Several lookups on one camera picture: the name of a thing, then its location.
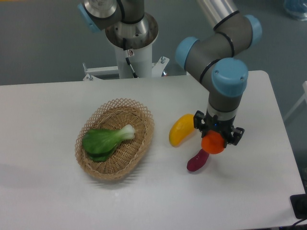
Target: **blue joint cap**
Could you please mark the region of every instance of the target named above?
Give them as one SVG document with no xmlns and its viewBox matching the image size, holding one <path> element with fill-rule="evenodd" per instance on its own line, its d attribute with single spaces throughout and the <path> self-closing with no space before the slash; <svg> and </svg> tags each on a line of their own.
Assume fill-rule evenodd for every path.
<svg viewBox="0 0 307 230">
<path fill-rule="evenodd" d="M 249 20 L 251 28 L 253 30 L 253 37 L 250 44 L 250 46 L 253 46 L 257 44 L 262 37 L 262 26 L 260 21 L 257 18 L 255 18 L 253 15 L 245 15 L 244 17 L 246 17 Z"/>
<path fill-rule="evenodd" d="M 180 42 L 176 49 L 175 60 L 184 70 L 186 70 L 185 65 L 189 51 L 196 41 L 198 39 L 195 37 L 187 37 Z"/>
<path fill-rule="evenodd" d="M 93 22 L 93 20 L 91 19 L 91 17 L 87 14 L 85 8 L 82 6 L 82 4 L 80 3 L 78 5 L 78 9 L 81 13 L 81 16 L 83 17 L 85 23 L 87 24 L 88 28 L 93 32 L 93 33 L 97 33 L 100 32 L 100 29 L 97 27 L 97 25 Z"/>
<path fill-rule="evenodd" d="M 248 68 L 232 57 L 218 61 L 212 71 L 212 83 L 226 97 L 241 96 L 246 88 Z"/>
</svg>

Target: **white table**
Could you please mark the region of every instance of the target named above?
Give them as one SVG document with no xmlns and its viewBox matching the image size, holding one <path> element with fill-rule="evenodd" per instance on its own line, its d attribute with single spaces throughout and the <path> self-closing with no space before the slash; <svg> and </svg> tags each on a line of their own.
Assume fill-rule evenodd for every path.
<svg viewBox="0 0 307 230">
<path fill-rule="evenodd" d="M 153 113 L 146 157 L 117 184 L 88 176 L 74 156 L 86 120 L 115 98 Z M 296 222 L 289 196 L 304 193 L 268 75 L 250 72 L 235 126 L 238 146 L 187 161 L 200 133 L 173 148 L 168 132 L 206 111 L 208 92 L 191 76 L 0 87 L 0 228 L 3 230 L 240 230 Z"/>
</svg>

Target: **yellow plastic fruit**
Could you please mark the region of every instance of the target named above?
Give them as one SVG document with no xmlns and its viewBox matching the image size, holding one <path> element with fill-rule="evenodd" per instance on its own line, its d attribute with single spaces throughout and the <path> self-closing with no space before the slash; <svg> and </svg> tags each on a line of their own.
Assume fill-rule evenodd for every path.
<svg viewBox="0 0 307 230">
<path fill-rule="evenodd" d="M 193 118 L 193 114 L 185 114 L 174 123 L 168 136 L 172 146 L 177 147 L 185 137 L 195 130 Z"/>
</svg>

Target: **green leaf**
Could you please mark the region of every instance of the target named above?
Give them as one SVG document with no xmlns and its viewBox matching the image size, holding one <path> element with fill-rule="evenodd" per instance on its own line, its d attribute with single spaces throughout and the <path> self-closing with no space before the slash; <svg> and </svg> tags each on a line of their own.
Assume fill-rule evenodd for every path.
<svg viewBox="0 0 307 230">
<path fill-rule="evenodd" d="M 92 161 L 95 161 L 95 162 L 105 162 L 110 156 L 112 156 L 112 154 L 115 152 L 117 146 L 118 145 L 116 145 L 111 151 L 105 153 L 102 156 L 93 157 L 90 154 L 88 154 L 88 155 L 89 155 L 89 157 L 90 157 L 90 159 Z"/>
<path fill-rule="evenodd" d="M 90 129 L 83 137 L 84 150 L 91 157 L 103 157 L 117 147 L 123 140 L 133 139 L 135 130 L 126 125 L 119 130 Z"/>
</svg>

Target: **black cable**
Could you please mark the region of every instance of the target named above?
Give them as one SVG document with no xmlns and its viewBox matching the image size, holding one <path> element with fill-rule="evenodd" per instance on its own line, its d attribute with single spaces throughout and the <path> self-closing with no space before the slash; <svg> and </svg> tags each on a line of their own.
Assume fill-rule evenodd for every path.
<svg viewBox="0 0 307 230">
<path fill-rule="evenodd" d="M 123 49 L 124 49 L 124 50 L 127 50 L 126 42 L 127 42 L 126 38 L 123 38 Z M 131 69 L 131 72 L 132 72 L 132 74 L 133 74 L 133 77 L 134 77 L 134 78 L 139 78 L 138 75 L 136 75 L 136 73 L 135 73 L 135 71 L 134 71 L 134 68 L 133 68 L 132 65 L 131 65 L 131 62 L 130 62 L 130 60 L 129 60 L 129 57 L 126 57 L 126 63 L 128 64 L 128 66 L 130 66 L 130 69 Z"/>
<path fill-rule="evenodd" d="M 304 220 L 307 220 L 307 218 L 304 218 L 304 219 L 300 219 L 298 222 L 295 222 L 290 228 L 289 230 L 294 230 L 294 227 L 299 224 L 300 222 L 303 222 Z"/>
</svg>

